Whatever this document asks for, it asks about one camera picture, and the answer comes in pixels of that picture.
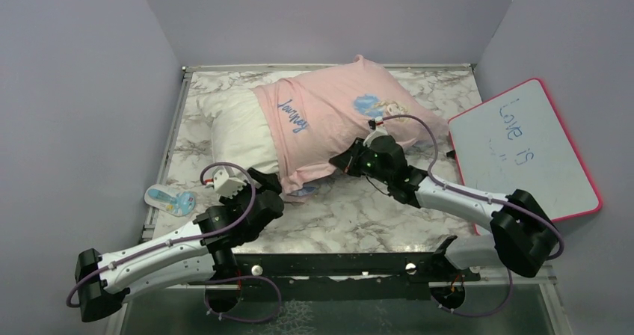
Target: pink fabric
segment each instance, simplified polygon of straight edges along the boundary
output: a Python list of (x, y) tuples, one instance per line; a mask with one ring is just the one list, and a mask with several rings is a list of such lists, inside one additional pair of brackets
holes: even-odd
[[(358, 55), (353, 63), (281, 79), (253, 89), (273, 136), (285, 193), (332, 174), (328, 159), (369, 134), (368, 119), (412, 114), (447, 133), (446, 121), (422, 107), (381, 65)], [(385, 123), (403, 147), (428, 140), (414, 120)]]

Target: marble table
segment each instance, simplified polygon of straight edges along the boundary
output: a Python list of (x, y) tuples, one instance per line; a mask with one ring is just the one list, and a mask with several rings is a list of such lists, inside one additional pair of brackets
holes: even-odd
[[(211, 128), (197, 107), (197, 97), (231, 87), (255, 87), (292, 77), (306, 70), (194, 72), (186, 95), (176, 143), (167, 165), (167, 184), (192, 191), (197, 205), (190, 217), (159, 212), (153, 237), (162, 236), (215, 204), (217, 195), (198, 181), (200, 170), (212, 163)], [(394, 69), (390, 72), (417, 101), (446, 119), (481, 102), (473, 73), (467, 68)], [(448, 137), (440, 142), (434, 173), (460, 182), (457, 165), (444, 154)], [(411, 165), (426, 169), (433, 149), (407, 151)], [(447, 235), (473, 236), (473, 226), (443, 212), (414, 209), (386, 197), (364, 178), (335, 173), (319, 181), (318, 193), (306, 203), (287, 203), (284, 216), (271, 222), (255, 241), (235, 253), (360, 253), (432, 251)]]

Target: purple cable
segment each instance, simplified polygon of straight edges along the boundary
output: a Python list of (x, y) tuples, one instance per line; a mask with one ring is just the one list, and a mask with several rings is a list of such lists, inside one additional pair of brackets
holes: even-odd
[[(474, 194), (471, 193), (470, 191), (465, 191), (463, 189), (459, 189), (456, 187), (453, 187), (451, 185), (445, 185), (445, 183), (439, 181), (436, 177), (434, 177), (433, 173), (431, 172), (431, 169), (433, 168), (433, 166), (436, 164), (436, 161), (438, 160), (438, 143), (436, 142), (436, 138), (434, 137), (434, 133), (432, 133), (431, 129), (429, 129), (429, 126), (427, 125), (427, 123), (425, 123), (423, 120), (421, 120), (420, 118), (416, 117), (416, 116), (412, 116), (410, 114), (397, 114), (397, 115), (393, 115), (393, 116), (387, 116), (384, 117), (383, 120), (391, 120), (394, 118), (410, 118), (412, 120), (417, 121), (418, 123), (422, 124), (423, 127), (425, 127), (425, 130), (427, 131), (427, 133), (429, 133), (429, 136), (431, 137), (431, 141), (434, 143), (434, 159), (431, 160), (431, 163), (429, 163), (429, 167), (427, 167), (427, 176), (429, 176), (429, 178), (431, 179), (432, 182), (436, 183), (439, 186), (442, 187), (446, 187), (447, 189), (449, 189), (450, 191), (454, 191), (456, 193), (462, 194), (462, 195), (466, 195), (468, 197), (477, 199), (477, 200), (483, 200), (483, 201), (489, 201), (489, 198), (487, 197), (483, 197), (479, 194)], [(547, 259), (555, 259), (558, 258), (563, 252), (564, 252), (564, 239), (561, 237), (561, 234), (559, 233), (559, 231), (549, 222), (545, 221), (543, 218), (541, 218), (539, 215), (536, 215), (535, 213), (524, 209), (520, 206), (516, 206), (513, 203), (510, 203), (508, 201), (505, 200), (498, 200), (498, 199), (493, 199), (491, 200), (493, 203), (495, 204), (501, 204), (503, 206), (509, 206), (519, 212), (522, 212), (526, 215), (528, 215), (529, 217), (535, 219), (536, 221), (540, 222), (541, 224), (543, 224), (546, 228), (548, 228), (548, 230), (550, 230), (551, 232), (553, 232), (555, 234), (555, 237), (557, 237), (557, 242), (559, 243), (559, 247), (557, 249), (557, 251), (548, 256)], [(508, 285), (510, 286), (509, 290), (508, 290), (508, 294), (506, 295), (506, 299), (504, 299), (504, 301), (495, 309), (491, 310), (491, 311), (487, 311), (486, 313), (482, 313), (482, 314), (469, 314), (469, 313), (460, 313), (457, 311), (453, 311), (450, 309), (447, 309), (446, 307), (440, 307), (440, 309), (443, 309), (445, 311), (448, 311), (450, 313), (453, 313), (454, 315), (458, 315), (458, 316), (464, 316), (464, 317), (468, 317), (468, 318), (479, 318), (479, 317), (483, 317), (483, 316), (491, 316), (493, 314), (498, 313), (500, 310), (504, 309), (504, 307), (508, 304), (508, 302), (511, 300), (511, 296), (513, 295), (513, 277), (511, 275), (511, 271), (506, 269), (508, 271)]]
[(204, 284), (222, 284), (222, 283), (229, 283), (231, 281), (236, 281), (236, 280), (243, 280), (243, 279), (255, 279), (255, 280), (262, 280), (265, 281), (266, 283), (271, 284), (271, 286), (273, 286), (273, 289), (275, 290), (275, 293), (277, 294), (277, 306), (275, 307), (275, 311), (273, 313), (271, 313), (270, 315), (261, 318), (261, 319), (243, 319), (243, 318), (239, 318), (237, 316), (231, 316), (231, 315), (225, 315), (224, 313), (216, 313), (211, 305), (209, 305), (209, 302), (207, 301), (207, 297), (203, 296), (203, 301), (205, 303), (205, 306), (207, 307), (208, 313), (207, 315), (214, 314), (217, 315), (219, 317), (220, 320), (222, 319), (229, 319), (229, 320), (233, 320), (234, 322), (244, 322), (246, 324), (259, 324), (260, 322), (267, 322), (269, 320), (272, 320), (275, 316), (277, 316), (280, 311), (282, 310), (282, 292), (280, 291), (280, 288), (277, 287), (277, 285), (275, 285), (275, 283), (273, 282), (273, 280), (268, 279), (266, 277), (257, 277), (257, 276), (253, 276), (253, 275), (243, 275), (241, 277), (231, 277), (229, 279), (222, 279), (222, 280), (209, 280), (209, 281), (205, 281)]
[[(200, 179), (201, 182), (204, 184), (204, 176), (205, 173), (213, 168), (213, 167), (220, 167), (220, 166), (227, 166), (227, 167), (232, 167), (235, 168), (237, 170), (240, 170), (240, 172), (242, 172), (246, 177), (247, 177), (247, 181), (251, 187), (251, 199), (249, 201), (249, 205), (247, 206), (247, 208), (244, 210), (244, 213), (242, 213), (242, 215), (240, 215), (240, 217), (238, 219), (236, 219), (233, 223), (227, 225), (226, 227), (219, 229), (219, 230), (214, 230), (212, 232), (208, 232), (208, 233), (204, 233), (204, 234), (200, 234), (198, 236), (185, 236), (182, 238), (178, 238), (178, 239), (172, 239), (172, 244), (179, 244), (179, 243), (183, 243), (183, 242), (189, 242), (191, 240), (198, 240), (198, 239), (204, 239), (204, 238), (209, 238), (212, 236), (216, 236), (218, 234), (222, 234), (228, 230), (231, 230), (232, 228), (234, 228), (236, 225), (240, 224), (241, 221), (243, 221), (247, 215), (249, 214), (249, 212), (251, 211), (251, 209), (253, 208), (253, 203), (255, 202), (256, 199), (256, 186), (255, 186), (255, 181), (253, 180), (253, 178), (251, 178), (251, 175), (249, 175), (249, 173), (242, 167), (240, 167), (239, 165), (234, 165), (233, 163), (229, 163), (229, 162), (218, 162), (218, 163), (212, 163), (208, 166), (206, 166), (203, 171), (200, 173)], [(156, 251), (158, 249), (161, 249), (163, 247), (167, 247), (167, 244), (165, 243), (161, 243), (161, 244), (157, 244), (157, 245), (153, 245), (152, 247), (149, 247), (147, 249), (143, 249), (142, 251), (139, 251), (137, 253), (134, 253), (132, 255), (128, 255), (125, 258), (119, 259), (119, 260), (115, 260), (112, 262), (112, 264), (117, 267), (119, 265), (122, 265), (126, 262), (129, 262), (132, 259), (136, 259), (142, 255), (145, 255), (147, 253)], [(73, 295), (77, 292), (77, 290), (79, 290), (79, 288), (81, 288), (84, 284), (86, 284), (86, 282), (89, 281), (89, 279), (91, 279), (92, 277), (97, 276), (98, 274), (103, 273), (104, 271), (108, 270), (108, 266), (103, 266), (101, 268), (98, 268), (97, 270), (89, 273), (87, 276), (83, 277), (82, 279), (80, 279), (80, 281), (77, 282), (77, 284), (75, 284), (75, 286), (70, 290), (70, 294), (68, 294), (68, 296), (66, 297), (66, 306), (67, 307), (79, 307), (80, 304), (75, 304), (73, 303)]]
[(511, 301), (511, 296), (513, 295), (513, 275), (511, 275), (510, 270), (506, 269), (506, 271), (508, 271), (508, 293), (506, 294), (506, 298), (495, 309), (489, 310), (486, 313), (480, 313), (480, 314), (462, 313), (460, 311), (449, 309), (448, 307), (444, 307), (443, 305), (440, 305), (438, 300), (436, 300), (436, 298), (434, 298), (433, 296), (431, 297), (431, 299), (434, 300), (436, 304), (438, 304), (440, 309), (446, 311), (447, 313), (451, 313), (453, 315), (463, 316), (465, 318), (485, 318), (487, 316), (492, 316), (494, 314), (497, 314), (500, 310), (504, 309), (508, 305), (508, 302)]

